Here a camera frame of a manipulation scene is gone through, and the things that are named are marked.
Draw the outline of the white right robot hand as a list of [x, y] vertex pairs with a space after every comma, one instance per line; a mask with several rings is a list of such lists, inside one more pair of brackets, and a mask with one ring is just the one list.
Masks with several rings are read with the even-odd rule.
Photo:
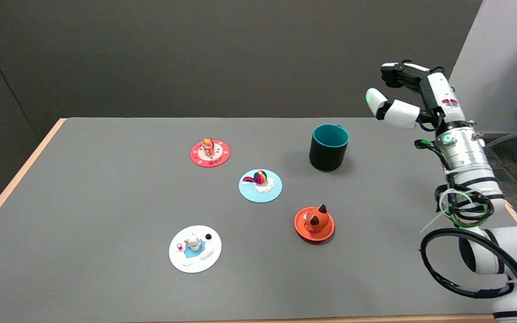
[[403, 87], [419, 94], [423, 107], [387, 98], [379, 90], [370, 88], [365, 99], [378, 120], [402, 129], [414, 129], [419, 125], [424, 131], [434, 131], [437, 135], [470, 126], [443, 67], [426, 68], [406, 60], [384, 63], [380, 72], [386, 86]]

